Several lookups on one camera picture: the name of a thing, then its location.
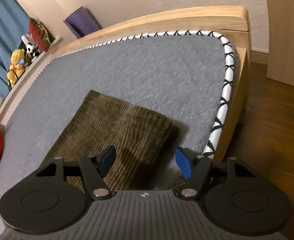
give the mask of door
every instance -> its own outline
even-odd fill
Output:
[[[294,0],[267,0],[269,56],[267,77],[294,86]]]

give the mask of silver screw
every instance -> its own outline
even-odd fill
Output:
[[[109,194],[109,190],[105,188],[98,188],[94,190],[93,193],[96,197],[105,197]]]
[[[184,197],[193,197],[196,196],[197,191],[195,191],[193,188],[185,188],[182,190],[182,195]]]

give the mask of folded brown cloth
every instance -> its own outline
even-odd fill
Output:
[[[55,156],[78,160],[114,145],[117,157],[106,185],[111,191],[143,188],[171,129],[171,121],[162,114],[91,90],[44,161]],[[79,177],[68,182],[82,188]]]

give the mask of brown hardwood floor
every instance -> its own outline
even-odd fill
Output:
[[[266,65],[251,69],[249,110],[226,156],[241,158],[287,194],[292,211],[283,232],[294,240],[294,87],[266,78]]]

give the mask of purple yoga mat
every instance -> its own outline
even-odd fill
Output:
[[[90,11],[83,6],[68,16],[64,23],[78,39],[101,29]]]

